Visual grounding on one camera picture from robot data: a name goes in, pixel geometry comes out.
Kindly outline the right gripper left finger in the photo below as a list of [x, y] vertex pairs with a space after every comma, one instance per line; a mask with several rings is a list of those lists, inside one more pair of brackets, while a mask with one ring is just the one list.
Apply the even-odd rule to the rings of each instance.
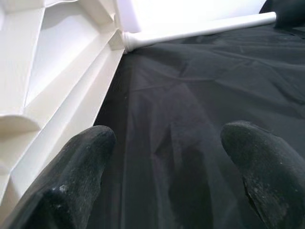
[[116, 144], [107, 126], [72, 137], [4, 221], [4, 229], [86, 229]]

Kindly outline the white plastic table top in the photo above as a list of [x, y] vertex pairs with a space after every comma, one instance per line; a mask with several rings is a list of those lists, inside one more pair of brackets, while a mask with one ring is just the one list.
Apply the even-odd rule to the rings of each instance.
[[124, 52], [115, 0], [0, 0], [0, 225], [93, 126]]

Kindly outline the white plastic table leg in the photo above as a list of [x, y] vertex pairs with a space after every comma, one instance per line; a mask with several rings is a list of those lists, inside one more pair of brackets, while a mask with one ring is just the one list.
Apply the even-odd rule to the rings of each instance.
[[276, 21], [276, 13], [247, 15], [215, 21], [207, 21], [203, 24], [184, 25], [179, 29], [169, 28], [159, 31], [142, 31], [138, 33], [123, 32], [122, 41], [125, 52], [151, 46], [161, 42], [168, 42], [200, 35], [212, 35], [226, 31], [257, 27], [273, 24]]

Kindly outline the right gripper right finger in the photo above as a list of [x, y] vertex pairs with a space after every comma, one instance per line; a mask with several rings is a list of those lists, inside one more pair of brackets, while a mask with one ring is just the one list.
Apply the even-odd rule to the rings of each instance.
[[221, 143], [267, 229], [305, 229], [305, 159], [284, 139], [246, 121], [226, 123]]

